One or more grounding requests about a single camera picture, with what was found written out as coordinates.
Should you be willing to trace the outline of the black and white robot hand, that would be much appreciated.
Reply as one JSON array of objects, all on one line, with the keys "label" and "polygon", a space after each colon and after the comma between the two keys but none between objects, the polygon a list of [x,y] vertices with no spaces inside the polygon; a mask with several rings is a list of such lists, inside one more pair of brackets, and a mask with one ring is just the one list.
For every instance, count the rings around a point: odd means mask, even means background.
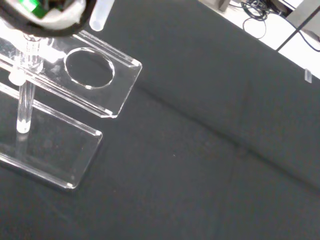
[{"label": "black and white robot hand", "polygon": [[96,3],[95,0],[2,0],[0,19],[28,35],[69,37],[84,28]]}]

